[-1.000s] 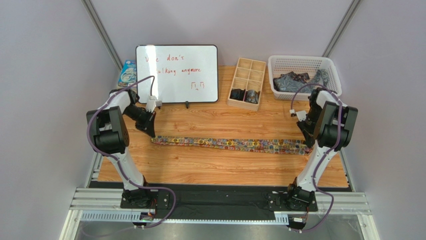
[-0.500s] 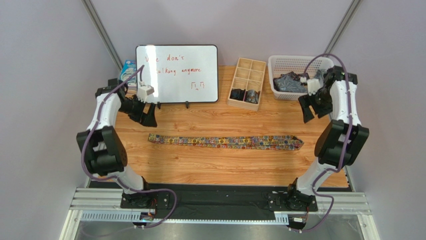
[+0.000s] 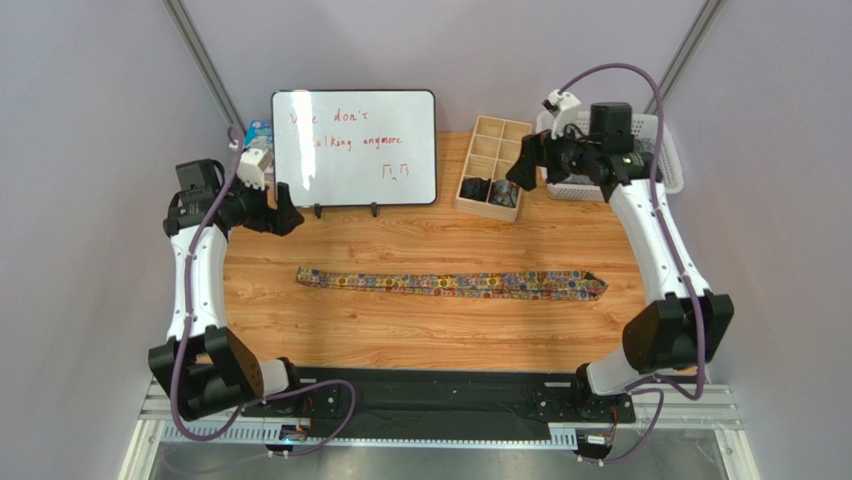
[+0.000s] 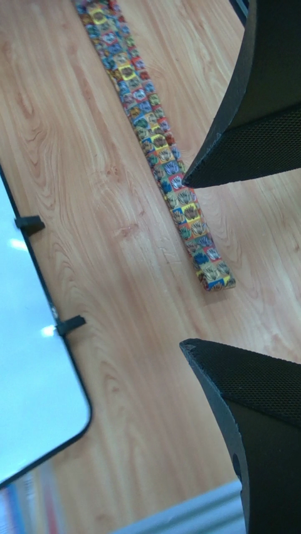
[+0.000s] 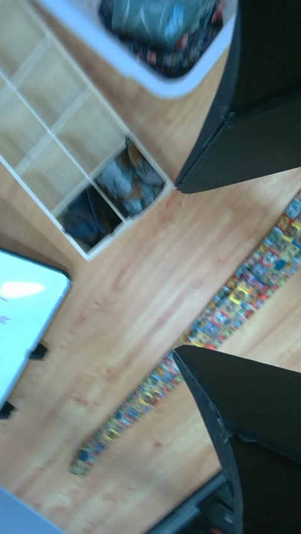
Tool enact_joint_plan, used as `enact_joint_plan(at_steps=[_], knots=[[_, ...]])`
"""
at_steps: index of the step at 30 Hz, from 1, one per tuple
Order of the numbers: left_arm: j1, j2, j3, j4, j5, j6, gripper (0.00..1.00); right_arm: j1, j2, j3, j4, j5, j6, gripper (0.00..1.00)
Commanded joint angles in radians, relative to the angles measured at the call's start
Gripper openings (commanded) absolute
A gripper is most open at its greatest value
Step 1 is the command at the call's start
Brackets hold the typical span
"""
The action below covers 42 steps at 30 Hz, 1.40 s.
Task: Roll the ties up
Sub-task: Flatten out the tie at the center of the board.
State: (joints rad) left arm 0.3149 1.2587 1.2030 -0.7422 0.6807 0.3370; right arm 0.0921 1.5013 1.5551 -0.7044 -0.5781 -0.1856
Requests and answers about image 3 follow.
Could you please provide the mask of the colourful patterned tie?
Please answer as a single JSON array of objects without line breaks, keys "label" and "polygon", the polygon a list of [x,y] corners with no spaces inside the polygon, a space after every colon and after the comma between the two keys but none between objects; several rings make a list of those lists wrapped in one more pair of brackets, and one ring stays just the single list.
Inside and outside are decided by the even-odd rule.
[{"label": "colourful patterned tie", "polygon": [[456,274],[339,273],[300,267],[299,284],[363,292],[435,297],[597,301],[608,284],[583,270]]}]

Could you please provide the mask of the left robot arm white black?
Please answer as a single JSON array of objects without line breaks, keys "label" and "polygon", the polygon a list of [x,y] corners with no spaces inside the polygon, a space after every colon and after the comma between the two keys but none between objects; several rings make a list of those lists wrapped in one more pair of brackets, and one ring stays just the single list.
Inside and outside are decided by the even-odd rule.
[{"label": "left robot arm white black", "polygon": [[304,217],[287,184],[277,184],[271,207],[264,188],[227,175],[217,160],[180,164],[176,174],[180,189],[163,222],[176,268],[173,318],[148,365],[176,414],[194,421],[298,387],[291,361],[259,361],[228,327],[224,262],[233,229],[283,237]]}]

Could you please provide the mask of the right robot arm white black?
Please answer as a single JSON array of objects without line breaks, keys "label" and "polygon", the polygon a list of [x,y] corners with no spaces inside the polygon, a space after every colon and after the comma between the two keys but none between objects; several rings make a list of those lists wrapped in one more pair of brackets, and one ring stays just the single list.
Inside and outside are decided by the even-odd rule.
[{"label": "right robot arm white black", "polygon": [[[573,96],[554,93],[544,107],[551,124],[522,139],[509,180],[532,190],[541,168],[551,180],[587,177],[623,226],[644,288],[646,305],[624,327],[620,345],[579,369],[586,392],[609,397],[655,381],[674,385],[672,372],[691,369],[694,388],[682,393],[700,398],[707,364],[732,320],[734,306],[729,295],[714,294],[699,273],[670,213],[659,168],[663,120],[655,122],[652,150],[640,152],[627,103],[597,103],[584,112]],[[583,115],[588,120],[585,129],[577,123]]]}]

